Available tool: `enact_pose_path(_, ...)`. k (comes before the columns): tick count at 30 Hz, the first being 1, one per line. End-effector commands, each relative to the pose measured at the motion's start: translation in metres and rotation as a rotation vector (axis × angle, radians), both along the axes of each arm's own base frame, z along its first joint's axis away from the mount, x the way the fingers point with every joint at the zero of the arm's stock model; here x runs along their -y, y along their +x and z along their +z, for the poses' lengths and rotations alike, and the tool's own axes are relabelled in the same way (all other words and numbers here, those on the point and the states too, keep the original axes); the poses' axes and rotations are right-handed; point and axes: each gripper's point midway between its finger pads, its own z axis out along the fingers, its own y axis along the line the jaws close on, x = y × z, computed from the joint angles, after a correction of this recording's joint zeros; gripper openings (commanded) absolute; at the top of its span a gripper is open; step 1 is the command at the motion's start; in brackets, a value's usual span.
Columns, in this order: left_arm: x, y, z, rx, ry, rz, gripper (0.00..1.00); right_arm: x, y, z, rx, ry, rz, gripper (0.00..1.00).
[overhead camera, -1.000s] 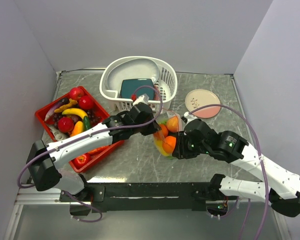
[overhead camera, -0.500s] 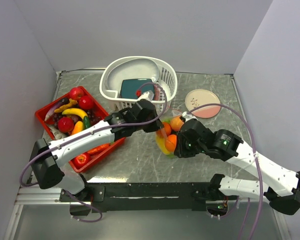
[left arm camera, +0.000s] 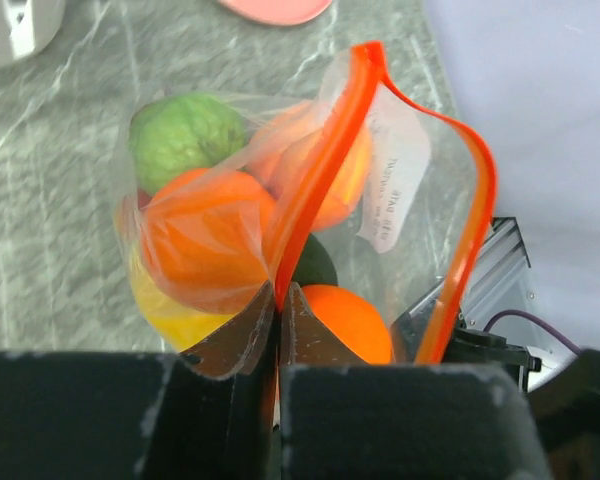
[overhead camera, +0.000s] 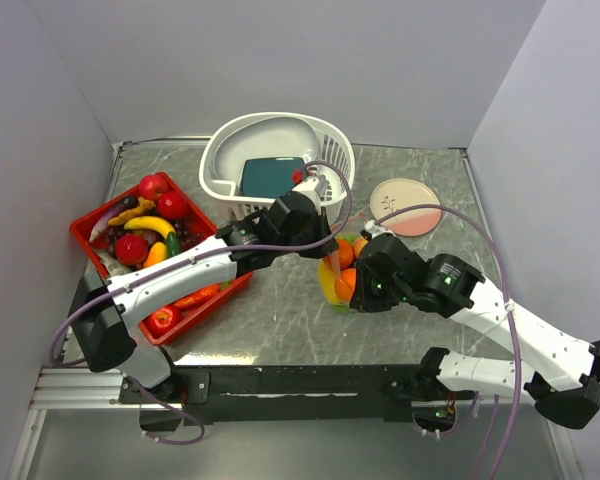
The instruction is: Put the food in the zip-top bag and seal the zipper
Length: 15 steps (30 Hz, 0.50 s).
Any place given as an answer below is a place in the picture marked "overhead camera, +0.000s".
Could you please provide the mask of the clear orange zip top bag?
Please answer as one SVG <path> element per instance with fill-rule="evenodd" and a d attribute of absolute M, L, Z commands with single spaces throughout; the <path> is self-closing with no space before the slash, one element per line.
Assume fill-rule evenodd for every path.
<path fill-rule="evenodd" d="M 370 213 L 363 214 L 362 212 L 358 212 L 357 214 L 354 214 L 352 217 L 350 217 L 347 221 L 341 220 L 341 221 L 337 221 L 336 223 L 332 224 L 331 229 L 333 231 L 335 231 L 336 229 L 341 228 L 341 231 L 337 235 L 336 240 L 337 240 L 337 238 L 340 238 L 340 235 L 343 235 L 343 234 L 356 233 L 356 234 L 360 235 L 360 231 L 362 230 L 364 224 L 369 220 L 373 220 L 373 217 L 371 216 Z M 338 276 L 340 274 L 340 272 L 342 271 L 339 269 L 337 252 L 338 252 L 338 250 L 334 253 L 329 254 L 327 257 L 325 257 L 321 260 L 336 273 L 336 276 Z M 356 261 L 358 259 L 355 259 L 349 268 L 356 269 Z M 370 313 L 370 310 L 368 308 L 364 308 L 364 307 L 354 308 L 354 310 L 355 310 L 355 312 Z"/>

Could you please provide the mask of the peach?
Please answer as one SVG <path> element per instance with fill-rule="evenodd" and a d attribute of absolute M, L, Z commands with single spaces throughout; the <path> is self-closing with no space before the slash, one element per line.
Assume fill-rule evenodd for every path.
<path fill-rule="evenodd" d="M 354 242 L 352 244 L 352 250 L 353 250 L 355 259 L 358 259 L 361 256 L 361 252 L 366 247 L 367 244 L 368 244 L 368 240 L 363 236 L 359 236 L 358 238 L 356 238 L 354 240 Z"/>

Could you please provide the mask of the orange fruit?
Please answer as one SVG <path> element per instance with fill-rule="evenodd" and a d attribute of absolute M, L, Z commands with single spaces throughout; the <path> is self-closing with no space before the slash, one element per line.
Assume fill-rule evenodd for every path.
<path fill-rule="evenodd" d="M 338 265 L 340 270 L 349 268 L 355 260 L 353 245 L 344 238 L 337 238 L 338 243 Z"/>
<path fill-rule="evenodd" d="M 356 279 L 357 274 L 355 268 L 342 270 L 335 278 L 334 292 L 341 303 L 348 304 L 353 298 L 356 289 Z"/>

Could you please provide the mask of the green custard apple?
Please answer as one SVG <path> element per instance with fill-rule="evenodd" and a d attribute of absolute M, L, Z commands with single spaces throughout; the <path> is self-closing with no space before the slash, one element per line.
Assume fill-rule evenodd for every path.
<path fill-rule="evenodd" d="M 360 235 L 356 233 L 340 235 L 341 239 L 347 241 L 350 244 L 353 244 L 359 237 Z"/>

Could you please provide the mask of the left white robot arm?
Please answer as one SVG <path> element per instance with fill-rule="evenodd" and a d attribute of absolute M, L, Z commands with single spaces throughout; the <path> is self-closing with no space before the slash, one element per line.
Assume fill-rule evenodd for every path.
<path fill-rule="evenodd" d="M 319 196 L 294 189 L 156 266 L 108 281 L 84 275 L 72 305 L 72 330 L 89 370 L 118 369 L 155 401 L 170 400 L 179 378 L 168 355 L 144 338 L 139 324 L 189 293 L 267 268 L 287 253 L 323 257 L 335 244 L 329 235 Z"/>

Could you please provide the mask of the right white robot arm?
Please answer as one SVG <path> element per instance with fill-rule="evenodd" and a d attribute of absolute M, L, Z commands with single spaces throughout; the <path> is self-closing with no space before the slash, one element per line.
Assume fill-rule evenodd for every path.
<path fill-rule="evenodd" d="M 575 338 L 505 299 L 491 280 L 455 255 L 425 260 L 390 232 L 361 237 L 352 309 L 377 313 L 406 303 L 520 355 L 505 361 L 432 347 L 407 383 L 418 399 L 447 391 L 518 398 L 572 430 L 583 429 L 599 412 L 600 340 Z"/>

